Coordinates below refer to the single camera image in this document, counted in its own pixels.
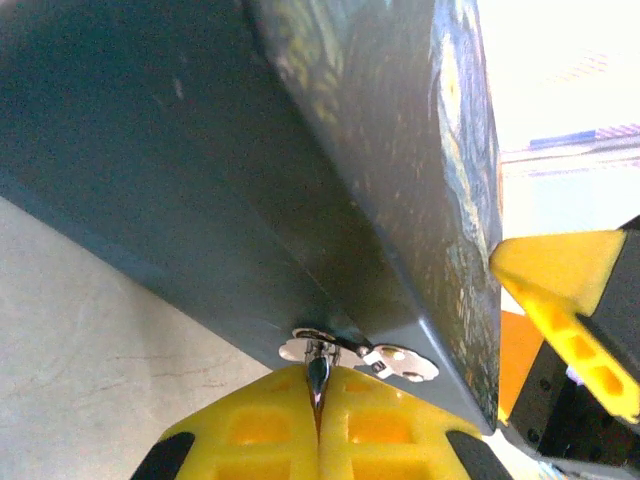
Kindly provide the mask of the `silver lock clasp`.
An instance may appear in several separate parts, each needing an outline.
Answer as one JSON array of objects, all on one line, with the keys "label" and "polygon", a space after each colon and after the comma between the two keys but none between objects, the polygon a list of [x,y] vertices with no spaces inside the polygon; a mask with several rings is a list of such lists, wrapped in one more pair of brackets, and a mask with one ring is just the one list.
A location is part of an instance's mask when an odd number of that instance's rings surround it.
[{"label": "silver lock clasp", "polygon": [[279,347],[281,359],[309,363],[325,357],[331,366],[355,369],[366,366],[380,380],[391,376],[413,383],[432,381],[439,375],[437,365],[415,351],[391,344],[356,343],[314,328],[297,328]]}]

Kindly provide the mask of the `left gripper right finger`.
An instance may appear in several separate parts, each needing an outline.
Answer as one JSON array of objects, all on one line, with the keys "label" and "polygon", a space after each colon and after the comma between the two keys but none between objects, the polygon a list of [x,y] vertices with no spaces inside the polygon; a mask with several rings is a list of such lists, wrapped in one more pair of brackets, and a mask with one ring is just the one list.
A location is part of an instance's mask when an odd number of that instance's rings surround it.
[{"label": "left gripper right finger", "polygon": [[319,480],[511,480],[480,431],[450,412],[344,367],[329,377]]}]

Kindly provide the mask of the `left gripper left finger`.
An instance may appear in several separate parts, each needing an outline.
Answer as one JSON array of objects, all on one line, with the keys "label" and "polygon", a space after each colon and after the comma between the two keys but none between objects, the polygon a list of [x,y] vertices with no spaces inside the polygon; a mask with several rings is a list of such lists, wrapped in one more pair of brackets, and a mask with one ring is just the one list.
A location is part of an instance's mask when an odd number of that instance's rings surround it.
[{"label": "left gripper left finger", "polygon": [[130,480],[319,480],[306,370],[274,371],[169,427]]}]

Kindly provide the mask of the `blue starry print box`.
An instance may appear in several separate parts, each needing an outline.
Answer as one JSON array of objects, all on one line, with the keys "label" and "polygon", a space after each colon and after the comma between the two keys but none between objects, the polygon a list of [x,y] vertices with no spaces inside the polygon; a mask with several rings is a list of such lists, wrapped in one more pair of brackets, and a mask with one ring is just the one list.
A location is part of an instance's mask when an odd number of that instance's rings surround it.
[{"label": "blue starry print box", "polygon": [[402,346],[496,425],[478,0],[0,0],[0,196],[271,368]]}]

